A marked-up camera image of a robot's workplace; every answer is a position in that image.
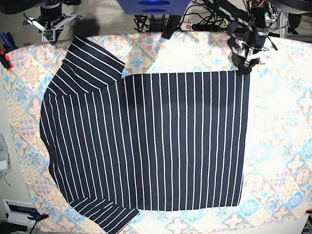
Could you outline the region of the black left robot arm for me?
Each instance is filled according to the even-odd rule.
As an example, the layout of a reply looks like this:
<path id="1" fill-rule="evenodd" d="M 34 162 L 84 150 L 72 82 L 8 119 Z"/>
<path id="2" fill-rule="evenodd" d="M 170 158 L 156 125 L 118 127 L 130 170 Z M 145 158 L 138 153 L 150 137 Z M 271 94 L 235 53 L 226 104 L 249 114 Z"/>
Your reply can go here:
<path id="1" fill-rule="evenodd" d="M 259 64 L 260 57 L 271 48 L 265 46 L 270 27 L 278 20 L 278 10 L 264 0 L 253 0 L 247 9 L 250 21 L 243 35 L 231 33 L 227 41 L 232 51 L 232 62 L 241 75 L 248 75 Z"/>

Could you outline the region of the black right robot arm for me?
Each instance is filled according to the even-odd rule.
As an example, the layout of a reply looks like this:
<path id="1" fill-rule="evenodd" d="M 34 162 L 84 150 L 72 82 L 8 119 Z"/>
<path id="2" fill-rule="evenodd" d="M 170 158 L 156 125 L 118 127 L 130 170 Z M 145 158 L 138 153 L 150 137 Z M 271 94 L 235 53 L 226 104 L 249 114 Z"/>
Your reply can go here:
<path id="1" fill-rule="evenodd" d="M 82 20 L 82 15 L 71 13 L 65 15 L 62 12 L 62 5 L 80 5 L 80 0 L 45 0 L 40 5 L 40 16 L 36 19 L 27 17 L 22 25 L 32 25 L 41 33 L 42 42 L 49 42 L 51 45 L 56 45 L 58 38 L 63 31 L 64 24 L 73 20 Z"/>

